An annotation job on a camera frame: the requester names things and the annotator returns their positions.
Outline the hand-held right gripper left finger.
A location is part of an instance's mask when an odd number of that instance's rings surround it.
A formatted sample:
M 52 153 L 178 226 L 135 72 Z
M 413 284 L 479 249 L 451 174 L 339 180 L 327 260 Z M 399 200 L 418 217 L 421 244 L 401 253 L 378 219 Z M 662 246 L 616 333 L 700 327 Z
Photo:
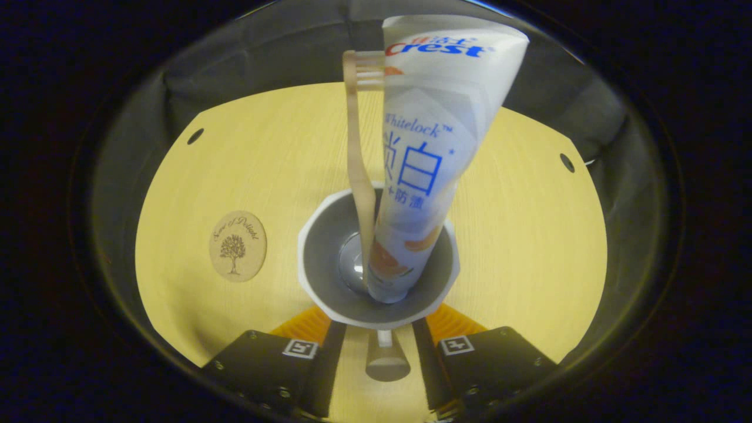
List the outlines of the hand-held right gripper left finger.
M 242 333 L 204 365 L 203 375 L 284 419 L 325 419 L 345 329 L 314 306 L 269 333 Z

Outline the light wooden desktop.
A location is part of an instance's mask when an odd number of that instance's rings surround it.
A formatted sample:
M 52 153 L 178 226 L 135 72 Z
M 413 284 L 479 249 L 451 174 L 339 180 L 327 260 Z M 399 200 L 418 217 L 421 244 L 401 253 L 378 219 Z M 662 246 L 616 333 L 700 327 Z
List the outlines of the light wooden desktop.
M 342 83 L 260 93 L 205 110 L 166 153 L 135 232 L 135 278 L 156 332 L 205 365 L 250 329 L 313 305 L 298 280 L 298 235 L 345 190 Z M 218 275 L 209 238 L 244 210 L 267 254 L 245 282 Z M 602 207 L 566 136 L 503 108 L 462 175 L 448 215 L 460 272 L 445 299 L 486 328 L 510 326 L 559 363 L 582 340 L 607 269 Z

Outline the white toothpaste tube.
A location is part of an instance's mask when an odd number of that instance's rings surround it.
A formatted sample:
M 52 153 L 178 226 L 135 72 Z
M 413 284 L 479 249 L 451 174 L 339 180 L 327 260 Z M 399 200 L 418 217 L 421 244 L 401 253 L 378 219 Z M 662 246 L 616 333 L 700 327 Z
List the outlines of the white toothpaste tube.
M 460 15 L 392 16 L 382 29 L 385 180 L 367 288 L 375 300 L 395 303 L 424 271 L 529 38 Z

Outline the white cup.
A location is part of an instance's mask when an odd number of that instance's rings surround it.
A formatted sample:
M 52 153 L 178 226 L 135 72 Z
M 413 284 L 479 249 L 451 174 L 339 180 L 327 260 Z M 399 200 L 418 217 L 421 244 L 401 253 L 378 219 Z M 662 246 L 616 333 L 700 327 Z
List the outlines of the white cup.
M 416 286 L 402 300 L 374 300 L 364 271 L 354 196 L 350 189 L 338 191 L 323 200 L 298 235 L 299 284 L 333 321 L 368 330 L 366 374 L 395 382 L 411 367 L 393 330 L 436 311 L 459 275 L 453 225 L 444 222 Z

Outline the beige toothbrush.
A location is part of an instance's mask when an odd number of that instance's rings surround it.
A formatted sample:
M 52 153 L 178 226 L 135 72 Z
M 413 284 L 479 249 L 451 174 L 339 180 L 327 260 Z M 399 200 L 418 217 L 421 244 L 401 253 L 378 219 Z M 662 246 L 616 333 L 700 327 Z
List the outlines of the beige toothbrush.
M 361 150 L 358 93 L 384 88 L 384 51 L 344 51 L 342 72 L 347 105 L 347 177 L 359 220 L 362 277 L 368 281 L 368 260 L 374 240 L 375 191 Z

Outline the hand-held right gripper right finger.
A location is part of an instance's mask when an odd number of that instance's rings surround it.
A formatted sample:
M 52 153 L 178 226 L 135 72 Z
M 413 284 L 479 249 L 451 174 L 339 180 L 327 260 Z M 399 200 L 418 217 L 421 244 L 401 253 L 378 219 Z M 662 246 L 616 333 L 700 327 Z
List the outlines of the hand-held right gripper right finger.
M 558 367 L 515 329 L 488 329 L 446 304 L 412 328 L 427 404 L 440 422 L 492 421 Z

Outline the round wooden coaster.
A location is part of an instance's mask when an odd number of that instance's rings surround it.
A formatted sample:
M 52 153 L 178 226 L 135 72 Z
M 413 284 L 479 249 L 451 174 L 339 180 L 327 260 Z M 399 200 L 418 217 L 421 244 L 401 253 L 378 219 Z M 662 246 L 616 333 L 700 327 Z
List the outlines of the round wooden coaster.
M 229 212 L 210 232 L 210 262 L 218 275 L 228 281 L 254 278 L 265 263 L 266 254 L 265 228 L 249 211 Z

